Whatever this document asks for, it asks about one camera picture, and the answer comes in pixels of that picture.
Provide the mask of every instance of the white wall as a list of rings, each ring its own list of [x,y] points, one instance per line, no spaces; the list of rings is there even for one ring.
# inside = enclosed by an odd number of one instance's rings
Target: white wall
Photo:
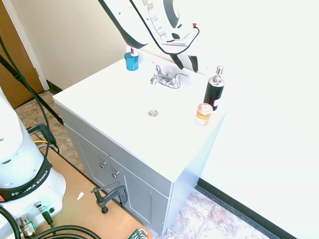
[[[45,76],[65,89],[120,60],[125,42],[97,0],[12,0]]]
[[[200,70],[225,66],[227,114],[201,178],[297,238],[319,238],[318,3],[184,3],[201,29]]]
[[[13,1],[59,87],[122,58],[125,44],[97,1]],[[317,1],[182,2],[201,30],[200,71],[225,66],[227,115],[202,178],[297,238],[319,238]]]

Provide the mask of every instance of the white countertop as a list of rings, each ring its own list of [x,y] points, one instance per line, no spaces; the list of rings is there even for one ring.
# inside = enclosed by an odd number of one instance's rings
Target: white countertop
[[[172,63],[142,53],[137,71],[126,70],[122,59],[53,98],[174,182],[213,134],[224,112],[213,112],[208,126],[198,126],[196,110],[203,101],[208,78],[183,70],[190,78],[181,77],[179,89],[151,85],[152,61],[163,72],[181,72]],[[152,109],[159,112],[155,118],[147,114]]]

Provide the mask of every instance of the wooden door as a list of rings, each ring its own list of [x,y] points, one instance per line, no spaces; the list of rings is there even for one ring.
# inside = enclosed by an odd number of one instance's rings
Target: wooden door
[[[0,35],[11,58],[26,81],[37,93],[43,91],[38,75],[1,0]],[[0,54],[8,61],[2,47],[0,47]],[[32,98],[32,94],[2,64],[0,64],[0,87],[14,108]]]

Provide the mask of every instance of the chrome faucet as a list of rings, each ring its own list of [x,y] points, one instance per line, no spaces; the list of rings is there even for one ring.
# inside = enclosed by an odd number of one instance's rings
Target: chrome faucet
[[[160,84],[173,88],[173,89],[178,89],[180,87],[180,76],[185,76],[188,78],[188,75],[182,74],[182,73],[177,73],[173,77],[169,76],[169,72],[166,72],[166,74],[163,74],[161,72],[161,68],[158,64],[153,62],[155,64],[155,73],[154,76],[151,78],[151,84],[155,85],[157,82]]]

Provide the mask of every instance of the black soap bottle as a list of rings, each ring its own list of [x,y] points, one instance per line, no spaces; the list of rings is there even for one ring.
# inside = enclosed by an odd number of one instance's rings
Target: black soap bottle
[[[225,86],[225,81],[221,78],[223,70],[223,66],[217,66],[216,76],[209,78],[206,88],[204,103],[210,104],[213,107],[213,111],[217,110],[218,100]]]

